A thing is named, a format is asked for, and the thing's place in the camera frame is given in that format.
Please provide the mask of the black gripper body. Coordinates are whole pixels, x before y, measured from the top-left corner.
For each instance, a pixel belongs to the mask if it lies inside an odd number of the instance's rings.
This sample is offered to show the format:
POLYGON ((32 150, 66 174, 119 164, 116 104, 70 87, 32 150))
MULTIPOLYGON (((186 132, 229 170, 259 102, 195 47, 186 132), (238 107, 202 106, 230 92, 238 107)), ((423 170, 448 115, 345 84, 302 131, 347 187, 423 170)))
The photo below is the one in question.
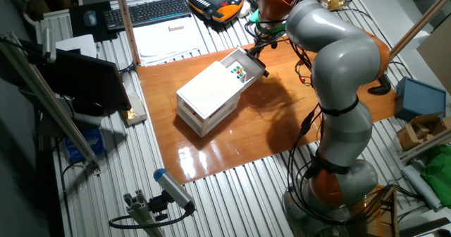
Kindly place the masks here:
POLYGON ((254 43, 254 46, 251 48, 252 54, 259 54, 261 51, 270 43, 267 41, 258 40, 254 43))

